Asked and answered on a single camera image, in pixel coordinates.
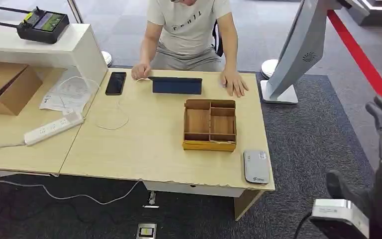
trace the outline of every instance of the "paper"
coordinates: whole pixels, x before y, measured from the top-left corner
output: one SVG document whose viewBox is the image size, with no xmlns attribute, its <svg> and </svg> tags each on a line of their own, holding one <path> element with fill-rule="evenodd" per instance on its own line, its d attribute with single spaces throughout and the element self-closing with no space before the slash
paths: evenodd
<svg viewBox="0 0 382 239">
<path fill-rule="evenodd" d="M 39 109 L 62 111 L 68 114 L 72 111 L 83 112 L 91 94 L 87 84 L 81 78 L 61 79 L 43 97 Z"/>
</svg>

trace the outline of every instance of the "gray shorts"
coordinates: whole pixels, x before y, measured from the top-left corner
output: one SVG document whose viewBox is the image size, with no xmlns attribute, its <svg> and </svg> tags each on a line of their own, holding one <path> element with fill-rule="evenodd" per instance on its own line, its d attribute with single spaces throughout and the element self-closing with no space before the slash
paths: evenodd
<svg viewBox="0 0 382 239">
<path fill-rule="evenodd" d="M 162 43 L 159 43 L 150 65 L 155 70 L 210 72 L 221 72 L 224 67 L 213 47 L 196 55 L 184 55 L 168 50 Z"/>
</svg>

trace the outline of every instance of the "black chair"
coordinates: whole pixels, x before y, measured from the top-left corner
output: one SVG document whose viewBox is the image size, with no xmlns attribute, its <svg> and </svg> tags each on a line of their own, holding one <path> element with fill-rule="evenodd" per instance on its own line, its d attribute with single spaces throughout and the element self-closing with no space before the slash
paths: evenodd
<svg viewBox="0 0 382 239">
<path fill-rule="evenodd" d="M 214 37 L 214 50 L 216 51 L 216 54 L 218 56 L 222 57 L 223 43 L 222 43 L 222 36 L 220 35 L 219 27 L 217 25 L 217 21 L 214 23 L 212 35 Z"/>
</svg>

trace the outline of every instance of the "cardboard box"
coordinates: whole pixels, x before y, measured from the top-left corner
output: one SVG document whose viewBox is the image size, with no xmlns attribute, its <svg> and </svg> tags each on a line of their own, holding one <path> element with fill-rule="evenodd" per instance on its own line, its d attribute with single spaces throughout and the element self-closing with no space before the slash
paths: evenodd
<svg viewBox="0 0 382 239">
<path fill-rule="evenodd" d="M 18 115 L 41 85 L 28 65 L 0 62 L 0 114 Z"/>
<path fill-rule="evenodd" d="M 182 147 L 193 150 L 234 151 L 235 111 L 235 101 L 232 100 L 187 100 Z"/>
</svg>

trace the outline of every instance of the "floor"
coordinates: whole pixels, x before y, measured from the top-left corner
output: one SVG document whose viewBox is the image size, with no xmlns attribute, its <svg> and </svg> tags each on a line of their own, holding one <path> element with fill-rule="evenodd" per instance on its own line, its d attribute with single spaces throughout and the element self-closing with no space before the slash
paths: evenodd
<svg viewBox="0 0 382 239">
<path fill-rule="evenodd" d="M 279 55 L 298 3 L 230 1 L 239 34 L 238 70 L 258 71 L 263 61 Z M 77 2 L 84 21 L 92 24 L 101 49 L 112 54 L 114 64 L 137 63 L 146 24 L 147 0 Z M 64 0 L 0 0 L 0 5 L 22 9 L 33 9 L 39 5 L 42 9 L 68 13 L 74 22 Z M 382 75 L 382 27 L 359 27 L 344 9 L 339 10 L 338 15 Z M 22 18 L 20 13 L 0 10 L 0 21 L 19 21 Z M 375 92 L 329 22 L 323 59 L 308 73 L 329 77 L 372 167 L 376 168 L 378 136 L 373 118 L 364 109 Z"/>
<path fill-rule="evenodd" d="M 276 191 L 264 193 L 238 222 L 230 197 L 156 192 L 159 208 L 143 208 L 149 192 L 139 183 L 127 197 L 102 206 L 84 197 L 54 200 L 42 188 L 0 183 L 0 239 L 133 239 L 143 222 L 157 224 L 158 239 L 292 238 L 313 200 L 329 198 L 324 186 L 329 170 L 339 170 L 356 190 L 371 188 L 373 181 L 328 77 L 305 75 L 296 87 L 305 89 L 298 107 L 262 104 Z M 68 175 L 18 174 L 4 180 L 43 184 L 58 197 L 86 194 L 101 202 L 125 195 L 135 183 Z M 298 239 L 326 237 L 307 222 Z"/>
</svg>

